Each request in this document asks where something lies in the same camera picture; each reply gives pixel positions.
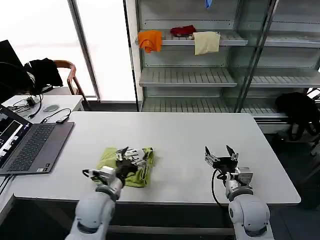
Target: red cloth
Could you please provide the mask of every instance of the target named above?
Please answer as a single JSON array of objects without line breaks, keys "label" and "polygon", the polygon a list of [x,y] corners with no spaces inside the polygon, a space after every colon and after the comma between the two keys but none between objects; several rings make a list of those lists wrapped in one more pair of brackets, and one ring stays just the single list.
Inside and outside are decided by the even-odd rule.
[{"label": "red cloth", "polygon": [[193,25],[174,27],[170,30],[170,33],[175,37],[188,37],[196,32],[196,29]]}]

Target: black monitor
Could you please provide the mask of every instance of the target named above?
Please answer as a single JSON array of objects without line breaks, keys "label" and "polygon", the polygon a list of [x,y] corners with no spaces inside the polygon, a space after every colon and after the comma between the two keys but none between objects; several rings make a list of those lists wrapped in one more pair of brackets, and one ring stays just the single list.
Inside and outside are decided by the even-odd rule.
[{"label": "black monitor", "polygon": [[0,103],[14,95],[34,91],[34,83],[24,70],[8,40],[0,41]]}]

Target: cable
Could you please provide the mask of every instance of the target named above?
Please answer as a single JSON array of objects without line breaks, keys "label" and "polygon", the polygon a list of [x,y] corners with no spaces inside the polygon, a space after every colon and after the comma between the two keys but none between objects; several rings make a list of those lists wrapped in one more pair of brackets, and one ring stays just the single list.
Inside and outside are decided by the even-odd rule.
[{"label": "cable", "polygon": [[4,184],[4,186],[3,186],[3,188],[2,188],[2,190],[0,191],[0,196],[1,196],[1,194],[3,193],[3,191],[5,190],[5,188],[6,188],[6,186],[7,186],[7,184],[10,182],[10,180],[13,178],[13,174],[11,174],[11,175],[7,175],[6,177],[7,177],[7,181],[6,181],[6,183]]},{"label": "cable", "polygon": [[37,113],[40,111],[40,109],[42,107],[42,99],[43,99],[44,95],[42,94],[42,98],[41,98],[41,95],[39,94],[39,97],[40,97],[40,106],[39,106],[38,110],[35,113],[30,114],[28,116],[28,118],[30,118],[30,119],[33,119],[35,117],[35,115],[37,115]]},{"label": "cable", "polygon": [[88,178],[89,177],[89,169],[82,170],[82,174]]},{"label": "cable", "polygon": [[64,111],[64,110],[69,110],[69,113],[65,116],[65,117],[69,117],[70,114],[71,114],[71,112],[72,112],[71,109],[70,109],[70,108],[63,108],[63,109],[55,112],[54,114],[45,117],[40,123],[43,124],[43,123],[47,122],[47,120],[48,120],[49,118],[51,118],[52,116],[54,116],[54,115],[56,115],[57,113],[60,113],[61,111]]},{"label": "cable", "polygon": [[216,176],[216,173],[217,173],[218,169],[214,170],[213,174],[212,174],[212,180],[211,180],[211,190],[212,190],[212,196],[216,202],[216,204],[218,204],[218,206],[222,209],[224,209],[224,207],[221,205],[221,203],[218,201],[218,199],[216,198],[216,195],[215,195],[215,188],[214,188],[214,181],[215,181],[215,176]]},{"label": "cable", "polygon": [[26,101],[28,98],[24,98],[24,99],[21,99],[17,102],[15,102],[12,106],[8,106],[7,108],[11,111],[13,111],[15,114],[20,114],[20,113],[23,113],[23,112],[26,112],[28,110],[31,109],[31,107],[29,106],[29,104],[19,104],[17,105],[18,103],[21,103],[22,101]]}]

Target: green cloth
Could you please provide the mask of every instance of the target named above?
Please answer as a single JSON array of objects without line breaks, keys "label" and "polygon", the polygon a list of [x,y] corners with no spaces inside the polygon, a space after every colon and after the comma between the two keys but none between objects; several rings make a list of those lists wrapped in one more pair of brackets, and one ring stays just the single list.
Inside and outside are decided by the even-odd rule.
[{"label": "green cloth", "polygon": [[[116,168],[116,148],[108,147],[104,150],[104,153],[101,156],[101,159],[96,166],[97,169],[101,169],[103,166]],[[135,174],[133,172],[130,172],[128,177],[125,179],[125,185],[129,187],[135,187],[135,188],[144,188],[150,178],[150,170],[154,165],[154,151],[151,147],[144,148],[143,149],[145,158],[147,158],[147,164],[145,167],[139,169]]]}]

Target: laptop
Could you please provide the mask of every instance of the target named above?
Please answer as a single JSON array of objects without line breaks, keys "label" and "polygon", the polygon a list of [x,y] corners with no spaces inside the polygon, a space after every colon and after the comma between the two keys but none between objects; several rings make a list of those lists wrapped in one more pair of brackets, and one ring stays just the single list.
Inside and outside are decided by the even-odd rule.
[{"label": "laptop", "polygon": [[50,173],[73,126],[32,124],[0,105],[0,176]]}]

